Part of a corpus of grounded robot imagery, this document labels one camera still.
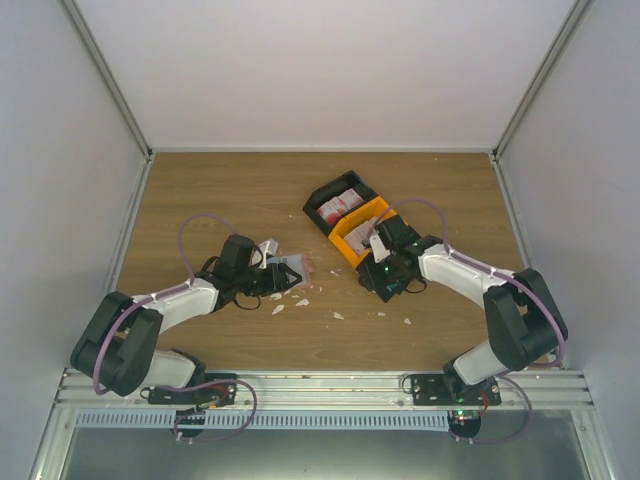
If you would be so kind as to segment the pink card holder wallet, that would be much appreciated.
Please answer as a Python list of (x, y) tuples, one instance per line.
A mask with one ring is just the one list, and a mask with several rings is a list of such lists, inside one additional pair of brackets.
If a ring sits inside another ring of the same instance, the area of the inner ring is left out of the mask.
[(274, 266), (275, 290), (273, 294), (287, 295), (296, 289), (306, 289), (313, 285), (314, 266), (306, 254), (270, 257), (268, 267)]

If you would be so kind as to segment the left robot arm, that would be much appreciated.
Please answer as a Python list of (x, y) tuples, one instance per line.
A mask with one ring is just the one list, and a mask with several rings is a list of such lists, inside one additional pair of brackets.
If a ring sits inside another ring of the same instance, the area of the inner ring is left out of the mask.
[(203, 398), (199, 361), (180, 351), (160, 351), (159, 337), (195, 317), (285, 293), (307, 279), (300, 256), (277, 257), (272, 242), (256, 244), (231, 235), (219, 255), (176, 286), (146, 295), (107, 294), (74, 347), (70, 362), (89, 377), (96, 394), (125, 397), (139, 388), (161, 387), (185, 404)]

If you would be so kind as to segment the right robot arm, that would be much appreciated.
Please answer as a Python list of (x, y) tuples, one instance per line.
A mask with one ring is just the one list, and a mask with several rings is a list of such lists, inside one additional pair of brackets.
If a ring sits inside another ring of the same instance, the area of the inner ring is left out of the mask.
[(565, 352), (568, 328), (538, 271), (482, 263), (444, 239), (420, 236), (399, 215), (376, 221), (369, 245), (387, 282), (437, 283), (484, 312), (487, 340), (443, 367), (443, 393), (451, 403), (468, 403), (491, 377), (521, 371), (552, 351)]

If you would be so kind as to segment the black bin teal cards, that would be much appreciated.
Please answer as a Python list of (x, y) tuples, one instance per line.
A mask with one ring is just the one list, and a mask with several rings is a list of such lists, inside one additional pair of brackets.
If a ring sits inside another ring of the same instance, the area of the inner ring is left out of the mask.
[(417, 294), (426, 289), (427, 282), (420, 272), (417, 256), (410, 251), (420, 239), (408, 225), (374, 228), (366, 241), (368, 254), (358, 265), (358, 282), (375, 293), (383, 302), (402, 293)]

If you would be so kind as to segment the red white card stack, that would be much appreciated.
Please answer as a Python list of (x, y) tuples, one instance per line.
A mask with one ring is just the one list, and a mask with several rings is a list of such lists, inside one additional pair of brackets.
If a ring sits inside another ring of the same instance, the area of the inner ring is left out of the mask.
[(363, 203), (364, 199), (351, 188), (324, 202), (316, 212), (328, 225), (333, 226), (343, 215)]

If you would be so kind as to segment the black bin red cards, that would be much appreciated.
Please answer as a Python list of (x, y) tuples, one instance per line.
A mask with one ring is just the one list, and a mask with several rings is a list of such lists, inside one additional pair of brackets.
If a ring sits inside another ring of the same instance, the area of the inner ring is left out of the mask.
[(337, 222), (356, 208), (377, 197), (353, 170), (316, 189), (303, 206), (303, 212), (328, 237)]

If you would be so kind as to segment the white debris pile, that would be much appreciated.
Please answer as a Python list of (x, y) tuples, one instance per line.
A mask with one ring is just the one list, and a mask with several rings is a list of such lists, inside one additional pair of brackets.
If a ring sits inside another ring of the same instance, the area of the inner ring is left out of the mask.
[(307, 307), (310, 302), (307, 298), (299, 295), (284, 296), (282, 294), (273, 294), (269, 297), (273, 303), (271, 307), (271, 315), (275, 316), (283, 313), (286, 309)]

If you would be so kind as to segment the yellow bin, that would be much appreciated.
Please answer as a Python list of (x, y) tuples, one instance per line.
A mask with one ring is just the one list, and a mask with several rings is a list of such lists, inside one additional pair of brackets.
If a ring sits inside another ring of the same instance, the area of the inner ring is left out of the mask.
[(357, 268), (370, 253), (370, 229), (388, 207), (389, 204), (381, 196), (377, 196), (343, 216), (332, 228), (328, 236), (329, 242), (353, 268)]

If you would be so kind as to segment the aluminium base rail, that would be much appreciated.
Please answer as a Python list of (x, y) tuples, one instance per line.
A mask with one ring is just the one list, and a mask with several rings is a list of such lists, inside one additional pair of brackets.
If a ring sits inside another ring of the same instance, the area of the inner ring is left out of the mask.
[[(250, 371), (237, 376), (256, 391), (260, 410), (436, 410), (481, 409), (483, 398), (471, 404), (445, 403), (437, 393), (409, 393), (410, 380), (400, 371)], [(575, 370), (528, 370), (497, 382), (501, 403), (496, 409), (592, 410), (594, 401), (583, 374)], [(92, 382), (69, 369), (54, 399), (56, 407), (148, 408), (146, 395), (98, 396)]]

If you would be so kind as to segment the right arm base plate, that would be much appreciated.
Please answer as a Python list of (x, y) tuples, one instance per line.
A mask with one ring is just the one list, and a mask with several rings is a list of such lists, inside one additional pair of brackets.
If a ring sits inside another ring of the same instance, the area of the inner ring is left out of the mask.
[(401, 389), (411, 396), (414, 406), (499, 406), (500, 388), (495, 380), (474, 386), (452, 387), (443, 373), (412, 373), (404, 377)]

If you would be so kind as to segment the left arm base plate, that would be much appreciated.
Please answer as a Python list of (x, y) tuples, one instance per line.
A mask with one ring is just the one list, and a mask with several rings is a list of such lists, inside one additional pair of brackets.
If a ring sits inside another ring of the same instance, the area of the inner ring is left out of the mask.
[(140, 391), (140, 397), (151, 405), (223, 407), (235, 402), (236, 380), (234, 373), (205, 373), (201, 379), (192, 380), (189, 386), (208, 382), (215, 382), (215, 385), (188, 392), (145, 387)]

